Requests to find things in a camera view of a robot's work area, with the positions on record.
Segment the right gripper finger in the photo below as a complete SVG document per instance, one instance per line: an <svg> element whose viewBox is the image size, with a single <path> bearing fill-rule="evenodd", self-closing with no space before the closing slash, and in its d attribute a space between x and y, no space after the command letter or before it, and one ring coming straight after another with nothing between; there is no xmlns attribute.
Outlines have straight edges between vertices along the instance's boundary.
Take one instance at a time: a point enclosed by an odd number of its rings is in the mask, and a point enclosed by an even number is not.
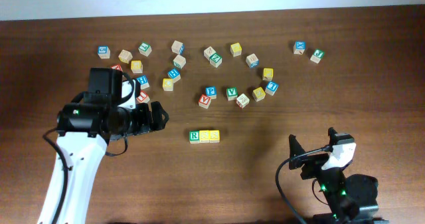
<svg viewBox="0 0 425 224"><path fill-rule="evenodd" d="M332 148L337 143L337 136L336 135L337 135L337 131L333 127L330 127L328 129L328 136L329 136L328 146L330 148Z"/></svg>
<svg viewBox="0 0 425 224"><path fill-rule="evenodd" d="M288 140L290 145L290 159L292 161L302 160L303 154L305 154L305 150L302 148L301 144L296 139L296 136L290 134Z"/></svg>

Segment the green R block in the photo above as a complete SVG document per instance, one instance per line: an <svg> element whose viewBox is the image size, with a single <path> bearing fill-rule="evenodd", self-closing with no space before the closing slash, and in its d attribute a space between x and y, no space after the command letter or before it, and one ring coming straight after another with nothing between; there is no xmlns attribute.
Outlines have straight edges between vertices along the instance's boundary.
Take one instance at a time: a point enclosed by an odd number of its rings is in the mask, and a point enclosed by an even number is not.
<svg viewBox="0 0 425 224"><path fill-rule="evenodd" d="M198 130L189 132L189 142L191 144L199 144L200 143L199 131Z"/></svg>

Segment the yellow S block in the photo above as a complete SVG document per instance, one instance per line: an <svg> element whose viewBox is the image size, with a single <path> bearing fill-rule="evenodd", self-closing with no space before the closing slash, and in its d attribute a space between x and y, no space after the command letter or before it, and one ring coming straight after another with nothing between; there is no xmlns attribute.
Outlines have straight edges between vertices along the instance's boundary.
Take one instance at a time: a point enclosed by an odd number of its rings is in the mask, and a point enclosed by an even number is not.
<svg viewBox="0 0 425 224"><path fill-rule="evenodd" d="M210 131L209 130L200 130L199 131L199 141L200 141L200 143L209 143L210 142Z"/></svg>

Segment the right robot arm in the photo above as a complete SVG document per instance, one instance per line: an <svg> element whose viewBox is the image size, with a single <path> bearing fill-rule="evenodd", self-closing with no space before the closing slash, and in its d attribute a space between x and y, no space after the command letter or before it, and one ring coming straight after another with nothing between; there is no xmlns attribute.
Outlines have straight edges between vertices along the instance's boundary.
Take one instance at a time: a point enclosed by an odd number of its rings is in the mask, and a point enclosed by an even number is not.
<svg viewBox="0 0 425 224"><path fill-rule="evenodd" d="M354 137L328 129L329 144L322 154L307 155L296 137L289 136L290 169L301 168L301 178L318 182L330 212L313 216L315 223L387 223L375 218L378 180L364 174L345 177L357 147Z"/></svg>

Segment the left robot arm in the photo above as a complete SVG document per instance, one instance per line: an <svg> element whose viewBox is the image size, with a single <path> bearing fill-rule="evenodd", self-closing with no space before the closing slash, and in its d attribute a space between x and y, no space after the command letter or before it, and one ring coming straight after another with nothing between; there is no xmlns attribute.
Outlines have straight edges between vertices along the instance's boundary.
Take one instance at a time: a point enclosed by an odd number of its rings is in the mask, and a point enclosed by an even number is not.
<svg viewBox="0 0 425 224"><path fill-rule="evenodd" d="M58 113L56 158L39 223L85 223L96 173L111 141L165 128L169 115L158 102L138 103L140 83L112 68L91 68L88 89Z"/></svg>

